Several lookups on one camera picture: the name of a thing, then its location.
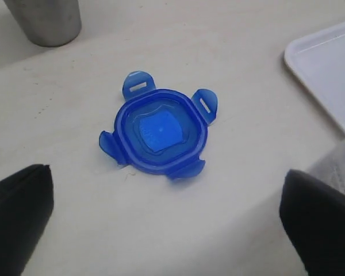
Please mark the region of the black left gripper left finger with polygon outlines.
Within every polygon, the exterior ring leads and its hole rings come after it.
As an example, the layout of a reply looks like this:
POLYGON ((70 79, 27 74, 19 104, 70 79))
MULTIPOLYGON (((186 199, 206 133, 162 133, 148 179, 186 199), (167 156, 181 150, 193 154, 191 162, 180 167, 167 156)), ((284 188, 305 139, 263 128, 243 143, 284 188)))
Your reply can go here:
POLYGON ((48 165, 33 164, 0 181, 0 275, 21 275, 53 211, 48 165))

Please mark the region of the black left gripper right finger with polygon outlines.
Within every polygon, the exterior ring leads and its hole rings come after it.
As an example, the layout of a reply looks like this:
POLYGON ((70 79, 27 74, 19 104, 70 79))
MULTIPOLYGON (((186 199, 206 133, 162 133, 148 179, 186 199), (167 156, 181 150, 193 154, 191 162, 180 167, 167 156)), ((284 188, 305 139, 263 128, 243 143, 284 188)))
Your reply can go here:
POLYGON ((289 170, 279 217, 308 275, 345 275, 345 195, 289 170))

